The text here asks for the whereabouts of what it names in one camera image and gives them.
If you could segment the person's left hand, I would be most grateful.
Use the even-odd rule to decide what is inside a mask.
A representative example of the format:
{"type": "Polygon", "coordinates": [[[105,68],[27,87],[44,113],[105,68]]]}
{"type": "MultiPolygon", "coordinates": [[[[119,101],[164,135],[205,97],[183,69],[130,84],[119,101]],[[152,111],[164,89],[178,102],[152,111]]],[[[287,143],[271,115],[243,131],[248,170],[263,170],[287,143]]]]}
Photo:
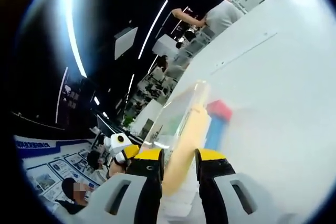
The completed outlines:
{"type": "Polygon", "coordinates": [[[109,172],[108,172],[108,177],[112,177],[113,175],[117,173],[125,173],[127,168],[127,162],[117,162],[115,159],[111,162],[109,166],[109,172]]]}

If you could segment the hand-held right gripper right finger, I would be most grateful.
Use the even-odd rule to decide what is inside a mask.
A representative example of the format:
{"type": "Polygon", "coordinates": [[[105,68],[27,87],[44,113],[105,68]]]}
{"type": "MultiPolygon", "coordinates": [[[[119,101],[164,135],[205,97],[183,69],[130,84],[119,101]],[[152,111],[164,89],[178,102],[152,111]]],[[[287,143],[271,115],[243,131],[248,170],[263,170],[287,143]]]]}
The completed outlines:
{"type": "Polygon", "coordinates": [[[281,213],[270,194],[227,158],[209,149],[196,149],[199,196],[207,223],[278,223],[281,213]]]}

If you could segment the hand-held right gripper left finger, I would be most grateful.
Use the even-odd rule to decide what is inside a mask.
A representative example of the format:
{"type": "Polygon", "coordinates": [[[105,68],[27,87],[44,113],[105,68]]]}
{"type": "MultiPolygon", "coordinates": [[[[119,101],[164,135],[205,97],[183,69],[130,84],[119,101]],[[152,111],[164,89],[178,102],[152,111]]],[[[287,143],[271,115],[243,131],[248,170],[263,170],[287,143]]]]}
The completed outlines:
{"type": "Polygon", "coordinates": [[[153,148],[134,157],[96,189],[77,223],[156,223],[162,198],[164,150],[153,148]]]}

